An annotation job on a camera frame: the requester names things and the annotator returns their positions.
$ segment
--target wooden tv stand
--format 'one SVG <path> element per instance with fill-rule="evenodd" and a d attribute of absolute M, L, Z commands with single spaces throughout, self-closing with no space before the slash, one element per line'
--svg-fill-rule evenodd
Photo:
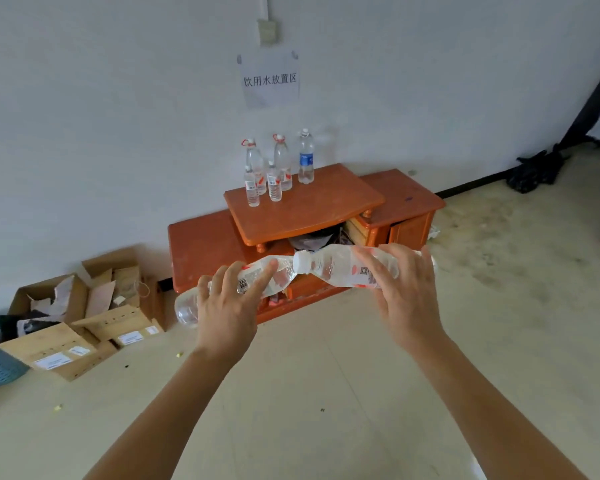
<path fill-rule="evenodd" d="M 173 288 L 182 293 L 234 261 L 250 263 L 267 255 L 293 255 L 289 237 L 345 223 L 362 245 L 400 242 L 420 249 L 427 241 L 433 214 L 444 201 L 394 169 L 364 177 L 341 164 L 316 169 L 304 185 L 294 175 L 282 201 L 260 196 L 249 207 L 244 188 L 224 193 L 228 209 L 169 225 Z M 298 275 L 278 302 L 263 299 L 258 323 L 345 291 L 311 274 Z"/>

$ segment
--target person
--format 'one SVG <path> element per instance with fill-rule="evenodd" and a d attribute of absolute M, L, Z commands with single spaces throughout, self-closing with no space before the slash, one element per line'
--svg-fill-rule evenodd
<path fill-rule="evenodd" d="M 399 244 L 399 275 L 368 251 L 355 253 L 371 270 L 380 315 L 395 343 L 411 355 L 455 419 L 489 480 L 585 479 L 469 362 L 440 322 L 431 255 Z M 117 439 L 87 480 L 164 480 L 173 475 L 193 428 L 221 382 L 256 335 L 256 307 L 277 269 L 272 260 L 247 293 L 237 293 L 243 263 L 222 266 L 198 283 L 198 340 L 174 377 Z"/>

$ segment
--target small water bottle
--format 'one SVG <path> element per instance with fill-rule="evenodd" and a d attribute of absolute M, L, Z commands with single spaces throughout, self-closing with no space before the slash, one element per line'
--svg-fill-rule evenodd
<path fill-rule="evenodd" d="M 266 256 L 256 262 L 245 266 L 238 274 L 238 293 L 246 293 L 256 278 L 262 273 L 271 259 L 278 260 L 278 270 L 262 293 L 262 297 L 273 296 L 286 289 L 296 277 L 293 258 L 291 256 Z M 198 323 L 198 288 L 192 288 L 178 295 L 175 302 L 176 317 L 184 324 L 195 325 Z"/>
<path fill-rule="evenodd" d="M 247 190 L 247 202 L 250 207 L 260 205 L 260 196 L 258 195 L 258 186 L 256 185 L 256 176 L 249 165 L 244 166 L 244 188 Z"/>
<path fill-rule="evenodd" d="M 398 259 L 378 248 L 365 248 L 397 278 Z M 353 254 L 353 246 L 330 244 L 314 253 L 299 251 L 294 256 L 294 271 L 314 274 L 328 284 L 344 288 L 380 288 L 371 270 Z"/>
<path fill-rule="evenodd" d="M 282 200 L 281 172 L 276 167 L 275 161 L 272 160 L 269 160 L 269 167 L 267 167 L 267 183 L 269 184 L 271 201 L 279 202 Z"/>
<path fill-rule="evenodd" d="M 264 180 L 264 160 L 253 138 L 243 139 L 242 145 L 247 147 L 247 165 L 251 167 L 256 177 L 258 195 L 267 193 L 267 183 Z"/>
<path fill-rule="evenodd" d="M 282 192 L 285 190 L 291 190 L 294 185 L 293 177 L 291 177 L 291 155 L 289 149 L 285 143 L 285 136 L 278 133 L 273 135 L 273 139 L 276 142 L 276 147 L 273 149 L 273 160 L 276 163 L 276 167 L 281 173 L 281 184 Z"/>
<path fill-rule="evenodd" d="M 310 184 L 313 181 L 313 137 L 307 128 L 300 133 L 300 170 L 298 181 L 302 184 Z"/>

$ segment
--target tile floor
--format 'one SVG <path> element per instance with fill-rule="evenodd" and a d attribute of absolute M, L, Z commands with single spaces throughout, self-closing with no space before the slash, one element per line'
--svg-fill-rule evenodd
<path fill-rule="evenodd" d="M 498 182 L 453 197 L 436 224 L 449 334 L 600 478 L 600 151 L 579 151 L 554 187 L 519 195 Z M 174 478 L 475 478 L 453 420 L 369 298 L 350 290 L 261 326 Z M 80 479 L 195 334 L 174 326 L 72 383 L 30 372 L 1 387 L 0 479 Z"/>

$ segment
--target blue label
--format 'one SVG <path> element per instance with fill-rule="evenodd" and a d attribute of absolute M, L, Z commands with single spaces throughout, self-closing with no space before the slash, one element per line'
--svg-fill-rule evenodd
<path fill-rule="evenodd" d="M 313 153 L 300 153 L 300 166 L 313 165 Z"/>

